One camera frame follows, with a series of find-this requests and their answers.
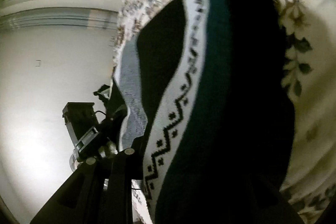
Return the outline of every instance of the gray fabric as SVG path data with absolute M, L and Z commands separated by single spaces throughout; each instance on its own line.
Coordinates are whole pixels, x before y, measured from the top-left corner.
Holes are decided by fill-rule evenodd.
M 143 135 L 147 124 L 141 102 L 137 35 L 126 43 L 120 66 L 119 89 L 128 107 L 126 130 L 121 132 L 121 150 L 123 150 L 131 147 L 133 140 Z

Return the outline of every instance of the black fabric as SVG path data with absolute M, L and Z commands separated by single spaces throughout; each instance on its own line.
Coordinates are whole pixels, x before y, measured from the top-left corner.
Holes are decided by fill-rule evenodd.
M 261 208 L 250 174 L 262 174 L 277 191 L 287 172 L 294 108 L 280 83 L 285 36 L 273 0 L 210 0 L 207 40 L 197 100 L 160 192 L 157 224 L 257 223 Z M 259 204 L 271 209 L 264 220 L 302 223 L 289 204 L 277 203 L 287 210 L 279 218 L 274 197 L 262 197 Z
M 142 106 L 147 115 L 144 143 L 161 97 L 179 64 L 184 39 L 185 15 L 182 0 L 173 0 L 139 33 Z
M 109 85 L 102 85 L 97 91 L 93 93 L 94 96 L 98 96 L 99 100 L 102 101 L 104 107 L 107 108 L 109 99 L 101 94 L 102 91 L 109 89 Z
M 111 96 L 110 100 L 107 102 L 107 108 L 106 108 L 106 118 L 110 119 L 113 117 L 117 109 L 121 106 L 125 106 L 125 101 L 123 96 L 121 95 L 121 92 L 119 90 L 119 87 L 115 80 L 113 79 L 113 86 L 111 90 Z

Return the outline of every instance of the dark green fabric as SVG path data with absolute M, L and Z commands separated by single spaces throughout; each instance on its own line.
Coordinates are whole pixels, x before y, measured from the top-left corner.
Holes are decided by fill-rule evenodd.
M 279 189 L 294 136 L 294 108 L 280 84 L 285 46 L 273 0 L 210 0 L 204 71 L 156 224 L 259 219 L 249 174 Z M 263 204 L 272 209 L 268 196 Z M 300 223 L 284 206 L 288 214 L 274 214 L 274 223 Z
M 216 191 L 214 187 L 219 186 L 209 181 L 213 182 L 216 173 L 221 172 L 221 166 L 218 166 L 218 171 L 207 170 L 205 166 L 209 162 L 211 149 L 222 149 L 220 143 L 214 145 L 214 139 L 231 79 L 232 23 L 228 5 L 229 0 L 210 0 L 205 64 L 197 98 L 183 139 L 164 179 L 156 205 L 156 224 L 194 223 L 199 216 L 204 215 L 203 208 L 199 208 L 204 203 L 214 205 L 213 212 L 206 212 L 209 218 L 205 223 L 217 223 L 213 220 L 218 220 L 216 203 L 221 203 L 221 197 L 218 196 L 216 202 L 198 200 L 197 192 Z M 204 174 L 207 180 L 202 182 Z M 193 199 L 199 205 L 191 213 Z

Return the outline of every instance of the cable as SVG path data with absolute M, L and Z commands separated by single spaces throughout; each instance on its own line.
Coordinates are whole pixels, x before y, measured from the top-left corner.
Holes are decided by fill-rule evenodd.
M 97 111 L 95 112 L 95 114 L 96 114 L 97 112 L 103 113 L 103 114 L 106 116 L 106 114 L 105 114 L 104 112 L 100 111 L 100 110 L 97 110 Z

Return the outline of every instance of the ceiling molding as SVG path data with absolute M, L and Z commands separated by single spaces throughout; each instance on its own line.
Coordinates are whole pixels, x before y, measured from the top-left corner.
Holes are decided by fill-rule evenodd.
M 29 26 L 72 25 L 117 29 L 117 12 L 89 8 L 39 8 L 0 17 L 0 31 Z

